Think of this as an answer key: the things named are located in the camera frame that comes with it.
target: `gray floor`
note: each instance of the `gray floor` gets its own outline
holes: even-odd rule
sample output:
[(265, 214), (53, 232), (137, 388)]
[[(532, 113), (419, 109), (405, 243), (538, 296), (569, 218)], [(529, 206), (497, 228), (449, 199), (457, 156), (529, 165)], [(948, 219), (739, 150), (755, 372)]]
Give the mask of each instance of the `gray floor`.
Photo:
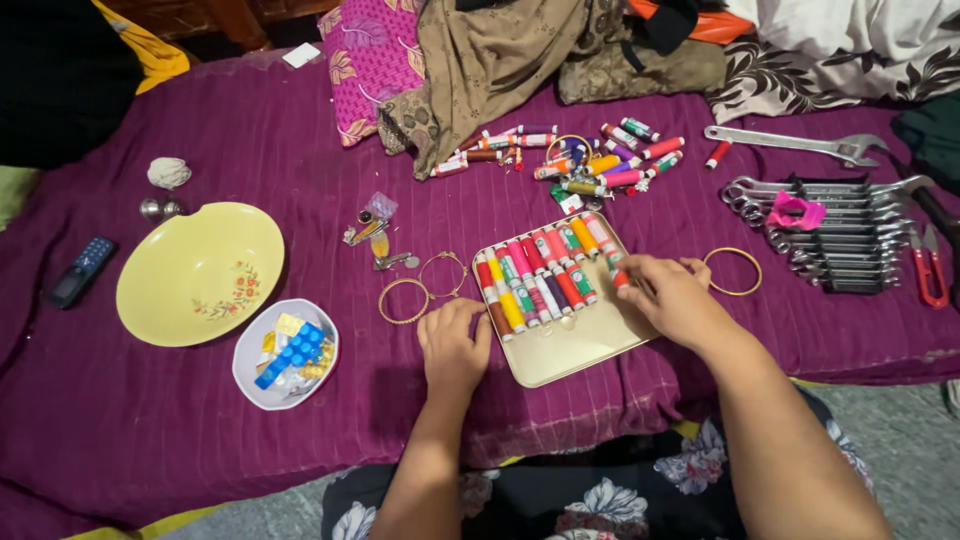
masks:
[[(876, 494), (904, 540), (960, 538), (960, 421), (936, 385), (816, 388), (870, 467)], [(319, 537), (332, 477), (234, 503), (164, 540), (292, 540)]]

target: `floral pattern clothing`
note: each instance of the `floral pattern clothing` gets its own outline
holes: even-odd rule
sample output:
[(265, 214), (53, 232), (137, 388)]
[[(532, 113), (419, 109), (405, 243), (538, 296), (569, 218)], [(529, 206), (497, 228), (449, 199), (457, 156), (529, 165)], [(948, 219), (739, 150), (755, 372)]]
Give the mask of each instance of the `floral pattern clothing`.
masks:
[[(810, 409), (872, 488), (867, 467), (827, 406)], [(746, 538), (737, 513), (723, 427), (693, 439), (675, 431), (624, 436), (576, 454), (525, 458), (460, 478), (465, 539), (704, 540)], [(324, 540), (366, 540), (393, 465), (361, 467), (324, 494)]]

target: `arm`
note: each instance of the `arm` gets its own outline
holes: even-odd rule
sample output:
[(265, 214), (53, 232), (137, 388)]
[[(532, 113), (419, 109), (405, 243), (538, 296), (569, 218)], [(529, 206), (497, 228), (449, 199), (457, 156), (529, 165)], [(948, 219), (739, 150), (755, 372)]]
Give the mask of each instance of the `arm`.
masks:
[(490, 316), (480, 317), (476, 343), (468, 336), (483, 304), (466, 298), (427, 313), (417, 324), (427, 398), (410, 433), (370, 540), (460, 538), (460, 435), (473, 389), (490, 359)]
[(651, 298), (631, 286), (618, 294), (697, 353), (716, 379), (736, 505), (748, 535), (892, 539), (879, 505), (797, 389), (707, 293), (709, 269), (697, 259), (681, 263), (624, 258), (618, 266), (656, 293)]

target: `mattress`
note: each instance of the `mattress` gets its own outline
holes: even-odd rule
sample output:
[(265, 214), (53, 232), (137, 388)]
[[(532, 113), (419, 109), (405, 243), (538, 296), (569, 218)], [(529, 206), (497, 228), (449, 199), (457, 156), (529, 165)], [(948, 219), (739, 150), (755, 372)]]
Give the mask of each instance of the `mattress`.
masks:
[[(294, 70), (280, 54), (201, 65), (137, 96), (113, 138), (46, 174), (23, 214), (0, 234), (0, 501), (23, 509), (0, 515), (5, 537), (135, 528), (348, 466), (396, 461), (426, 384), (415, 326), (387, 323), (376, 301), (389, 282), (419, 269), (374, 271), (369, 248), (341, 241), (345, 228), (381, 191), (399, 203), (389, 229), (394, 253), (426, 261), (452, 251), (467, 261), (483, 246), (563, 216), (547, 185), (531, 180), (537, 151), (527, 153), (522, 174), (478, 163), (421, 184), (411, 176), (410, 156), (388, 158), (375, 139), (344, 150), (324, 57)], [(731, 125), (824, 139), (874, 133), (906, 159), (889, 128), (894, 114), (861, 107)], [(490, 129), (549, 122), (562, 134), (598, 136), (603, 122), (623, 116), (685, 136), (686, 157), (649, 192), (618, 196), (604, 214), (633, 253), (702, 257), (722, 246), (752, 253), (763, 268), (757, 293), (716, 297), (786, 373), (859, 384), (960, 377), (960, 315), (921, 304), (912, 264), (901, 288), (872, 298), (827, 296), (794, 277), (783, 256), (717, 195), (744, 174), (849, 176), (835, 160), (734, 145), (707, 172), (703, 162), (713, 143), (702, 131), (711, 117), (696, 95), (562, 107), (547, 87)], [(305, 298), (334, 319), (340, 366), (302, 405), (263, 411), (237, 388), (230, 363), (244, 327), (202, 345), (166, 349), (138, 341), (120, 323), (117, 279), (153, 227), (139, 215), (139, 203), (165, 194), (146, 178), (159, 157), (184, 159), (193, 169), (176, 190), (190, 208), (237, 201), (273, 216), (287, 260), (271, 301)], [(877, 182), (897, 179), (888, 164), (871, 174)], [(938, 193), (960, 209), (955, 198)], [(924, 219), (919, 209), (912, 213)], [(113, 261), (75, 308), (47, 305), (38, 291), (96, 235), (118, 244)], [(941, 246), (949, 272), (948, 246)], [(729, 288), (753, 282), (749, 263), (718, 257), (711, 265)], [(424, 272), (438, 290), (459, 277), (459, 267), (444, 260)], [(162, 290), (165, 283), (154, 286)], [(470, 281), (461, 292), (481, 299)], [(416, 313), (418, 294), (398, 287), (390, 308)], [(665, 430), (713, 392), (699, 359), (665, 339), (535, 389), (513, 380), (494, 347), (468, 413), (463, 460), (491, 466), (507, 456)], [(46, 519), (38, 520), (41, 514)]]

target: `pink leaf-patterned pillowcase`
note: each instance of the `pink leaf-patterned pillowcase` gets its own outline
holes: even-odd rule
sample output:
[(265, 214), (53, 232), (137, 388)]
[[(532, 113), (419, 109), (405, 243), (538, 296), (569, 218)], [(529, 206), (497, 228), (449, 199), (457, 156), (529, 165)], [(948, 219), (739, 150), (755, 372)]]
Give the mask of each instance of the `pink leaf-patterned pillowcase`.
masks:
[(376, 107), (423, 84), (414, 0), (347, 0), (317, 23), (344, 146), (376, 133)]

